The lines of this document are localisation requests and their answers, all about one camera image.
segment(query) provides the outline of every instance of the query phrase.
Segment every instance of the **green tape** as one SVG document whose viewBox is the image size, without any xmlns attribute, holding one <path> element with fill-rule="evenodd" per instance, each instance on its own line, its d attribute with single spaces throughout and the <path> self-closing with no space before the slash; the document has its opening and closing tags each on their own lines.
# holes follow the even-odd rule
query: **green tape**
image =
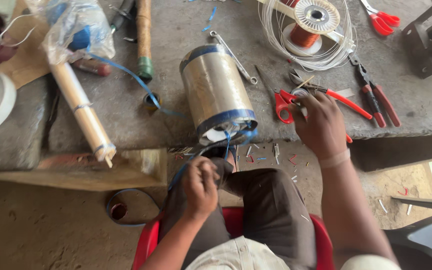
<svg viewBox="0 0 432 270">
<path fill-rule="evenodd" d="M 136 75 L 143 80 L 151 81 L 155 71 L 153 69 L 153 61 L 151 58 L 142 56 L 138 58 L 138 70 Z"/>
</svg>

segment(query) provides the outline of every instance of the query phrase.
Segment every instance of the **dirt floor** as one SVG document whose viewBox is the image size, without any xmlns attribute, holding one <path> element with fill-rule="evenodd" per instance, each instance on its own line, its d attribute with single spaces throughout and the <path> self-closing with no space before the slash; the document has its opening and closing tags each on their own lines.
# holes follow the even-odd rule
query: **dirt floor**
<svg viewBox="0 0 432 270">
<path fill-rule="evenodd" d="M 278 168 L 291 177 L 310 213 L 321 215 L 322 181 L 317 159 L 301 143 L 278 142 L 280 165 L 272 153 L 273 144 L 252 145 L 254 163 L 248 163 L 248 145 L 239 151 L 241 170 Z M 297 155 L 293 165 L 289 159 Z M 169 157 L 172 176 L 185 160 Z M 432 209 L 408 206 L 391 200 L 409 189 L 409 197 L 432 199 L 432 177 L 428 164 L 383 172 L 359 172 L 369 205 L 382 229 L 395 229 L 432 216 Z M 144 188 L 157 205 L 162 205 L 165 188 Z M 0 181 L 0 269 L 75 270 L 130 269 L 142 227 L 115 224 L 106 213 L 114 192 L 85 192 Z M 239 206 L 242 200 L 220 192 L 222 206 Z M 122 223 L 150 220 L 158 208 L 139 192 L 128 192 L 118 199 L 128 205 Z M 379 205 L 381 199 L 388 211 Z"/>
</svg>

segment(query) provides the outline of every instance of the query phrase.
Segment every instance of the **knee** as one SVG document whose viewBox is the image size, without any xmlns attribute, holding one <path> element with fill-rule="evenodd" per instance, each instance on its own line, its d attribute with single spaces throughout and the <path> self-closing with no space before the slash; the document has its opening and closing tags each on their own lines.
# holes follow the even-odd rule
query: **knee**
<svg viewBox="0 0 432 270">
<path fill-rule="evenodd" d="M 281 169 L 262 169 L 261 180 L 264 182 L 271 182 L 273 184 L 286 184 L 291 183 L 291 177 Z"/>
</svg>

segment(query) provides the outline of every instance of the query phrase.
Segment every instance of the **hand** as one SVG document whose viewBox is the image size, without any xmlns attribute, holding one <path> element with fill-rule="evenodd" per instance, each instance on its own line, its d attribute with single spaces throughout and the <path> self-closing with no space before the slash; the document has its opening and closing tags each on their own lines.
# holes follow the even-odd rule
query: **hand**
<svg viewBox="0 0 432 270">
<path fill-rule="evenodd" d="M 296 133 L 320 160 L 346 150 L 346 130 L 343 114 L 333 97 L 317 92 L 315 96 L 299 97 L 298 102 L 308 110 L 308 119 L 296 104 L 289 104 Z"/>
<path fill-rule="evenodd" d="M 218 205 L 219 179 L 216 165 L 207 157 L 198 156 L 191 160 L 184 172 L 182 181 L 184 193 L 188 198 L 186 212 L 196 219 L 205 219 Z"/>
</svg>

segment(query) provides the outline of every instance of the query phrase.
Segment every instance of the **brown trousers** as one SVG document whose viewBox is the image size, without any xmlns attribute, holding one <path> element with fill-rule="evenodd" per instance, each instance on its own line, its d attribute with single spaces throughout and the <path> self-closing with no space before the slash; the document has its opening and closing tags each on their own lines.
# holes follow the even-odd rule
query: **brown trousers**
<svg viewBox="0 0 432 270">
<path fill-rule="evenodd" d="M 316 268 L 315 229 L 303 198 L 289 175 L 280 169 L 254 169 L 231 173 L 233 166 L 219 157 L 211 161 L 221 176 L 219 188 L 243 198 L 243 236 L 267 245 L 291 270 Z M 168 193 L 159 241 L 186 209 L 186 194 L 179 182 Z M 203 252 L 231 239 L 220 205 L 194 238 L 182 269 Z"/>
</svg>

